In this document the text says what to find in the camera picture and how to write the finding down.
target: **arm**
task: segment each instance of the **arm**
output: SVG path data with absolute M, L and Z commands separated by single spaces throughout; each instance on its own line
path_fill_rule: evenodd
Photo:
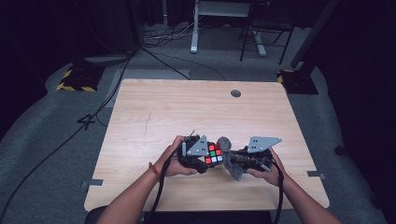
M 166 159 L 182 141 L 183 137 L 178 136 L 173 144 L 167 147 L 161 157 L 154 163 L 159 173 Z M 172 158 L 166 176 L 193 175 L 196 173 L 196 170 L 185 168 L 178 163 L 176 158 Z M 137 178 L 131 186 L 111 202 L 104 213 L 99 217 L 97 223 L 136 223 L 140 217 L 146 199 L 157 183 L 158 176 L 156 176 L 151 169 L 147 169 L 147 171 Z
M 337 217 L 309 196 L 286 172 L 277 154 L 270 148 L 277 165 L 285 177 L 283 189 L 298 217 L 303 223 L 341 223 Z M 272 172 L 261 172 L 253 169 L 247 171 L 258 178 L 264 178 L 268 183 L 277 186 L 277 169 L 273 165 Z

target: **forearm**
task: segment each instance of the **forearm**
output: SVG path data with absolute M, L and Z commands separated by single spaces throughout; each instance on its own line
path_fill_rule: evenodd
M 97 223 L 136 223 L 157 181 L 157 176 L 147 170 L 111 202 Z
M 284 192 L 303 223 L 341 223 L 289 176 L 285 176 Z

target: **light wood surface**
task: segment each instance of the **light wood surface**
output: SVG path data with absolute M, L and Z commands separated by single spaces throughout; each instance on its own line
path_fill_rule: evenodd
M 238 98 L 232 90 L 241 91 Z M 92 179 L 86 210 L 109 204 L 155 162 L 176 135 L 192 131 L 217 142 L 226 136 L 232 150 L 248 145 L 250 136 L 281 137 L 274 146 L 287 172 L 325 207 L 329 200 L 316 171 L 287 94 L 279 83 L 124 79 L 107 127 Z M 157 195 L 151 192 L 150 210 Z M 157 211 L 271 210 L 278 188 L 243 175 L 234 181 L 223 165 L 203 175 L 166 177 Z M 292 208 L 286 199 L 283 208 Z

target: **person's left hand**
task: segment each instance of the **person's left hand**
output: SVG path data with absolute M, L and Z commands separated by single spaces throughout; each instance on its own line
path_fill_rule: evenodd
M 184 140 L 183 136 L 177 136 L 173 142 L 172 145 L 166 148 L 166 150 L 163 152 L 161 157 L 155 162 L 155 167 L 158 169 L 160 172 L 161 169 L 163 168 L 163 164 L 165 163 L 166 159 L 169 158 L 169 156 L 172 154 L 173 151 L 177 148 L 178 145 L 180 145 Z M 195 175 L 197 174 L 197 171 L 195 169 L 191 168 L 186 168 L 178 162 L 177 157 L 174 157 L 171 159 L 171 163 L 169 164 L 169 167 L 166 171 L 166 176 L 173 176 L 173 175 Z

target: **black round hole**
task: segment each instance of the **black round hole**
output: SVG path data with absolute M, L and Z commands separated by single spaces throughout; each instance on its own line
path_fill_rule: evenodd
M 233 90 L 233 91 L 231 91 L 231 96 L 239 97 L 239 96 L 241 96 L 241 92 L 238 90 Z

